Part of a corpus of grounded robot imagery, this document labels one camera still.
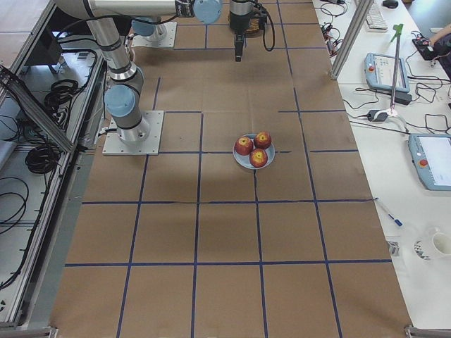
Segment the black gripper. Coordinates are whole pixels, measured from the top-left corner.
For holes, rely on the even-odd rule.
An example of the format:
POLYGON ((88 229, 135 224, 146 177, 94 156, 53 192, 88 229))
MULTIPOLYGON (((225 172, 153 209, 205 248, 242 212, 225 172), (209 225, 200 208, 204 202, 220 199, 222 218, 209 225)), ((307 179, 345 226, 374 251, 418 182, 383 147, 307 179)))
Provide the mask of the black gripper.
POLYGON ((235 61, 240 62, 243 55, 243 47, 246 35, 256 34, 265 24, 265 13, 260 11, 252 11, 244 15, 238 15, 229 12, 229 27, 236 33, 234 39, 235 61))

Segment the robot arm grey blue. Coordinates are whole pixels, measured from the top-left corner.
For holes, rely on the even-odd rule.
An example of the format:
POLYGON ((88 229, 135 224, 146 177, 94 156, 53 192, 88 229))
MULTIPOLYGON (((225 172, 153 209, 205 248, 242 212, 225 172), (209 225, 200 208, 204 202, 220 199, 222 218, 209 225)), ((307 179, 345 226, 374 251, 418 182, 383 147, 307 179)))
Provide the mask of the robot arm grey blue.
POLYGON ((57 1, 68 15, 86 20, 87 25, 107 61, 113 85, 105 93, 105 107, 116 123, 123 142, 141 142, 150 133, 150 124, 140 111, 140 92, 144 83, 142 71, 130 60, 121 41, 114 15, 127 15, 133 20, 169 15, 196 17, 204 24, 221 16, 222 1, 57 1))
MULTIPOLYGON (((205 25, 216 22, 222 12, 222 1, 176 1, 174 18, 196 18, 205 25)), ((235 60, 242 60, 246 33, 251 28, 251 22, 257 21, 257 29, 265 30, 267 23, 272 23, 268 11, 258 1, 230 1, 229 2, 229 27, 234 32, 235 60)), ((157 38, 162 35, 157 32, 157 27, 164 26, 161 17, 140 17, 132 20, 132 30, 142 37, 157 38)))

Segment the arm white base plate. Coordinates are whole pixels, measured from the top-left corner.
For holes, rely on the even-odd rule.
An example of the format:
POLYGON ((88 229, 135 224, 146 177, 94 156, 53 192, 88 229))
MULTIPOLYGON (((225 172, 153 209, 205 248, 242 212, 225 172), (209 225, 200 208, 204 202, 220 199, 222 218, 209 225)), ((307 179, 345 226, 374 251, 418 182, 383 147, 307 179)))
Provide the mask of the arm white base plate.
POLYGON ((172 49, 175 45, 176 22, 152 25, 134 20, 132 21, 132 29, 134 32, 132 47, 172 49))
POLYGON ((140 124, 130 130, 116 125, 112 118, 102 153, 105 156, 157 156, 161 143, 164 111, 143 111, 140 124))

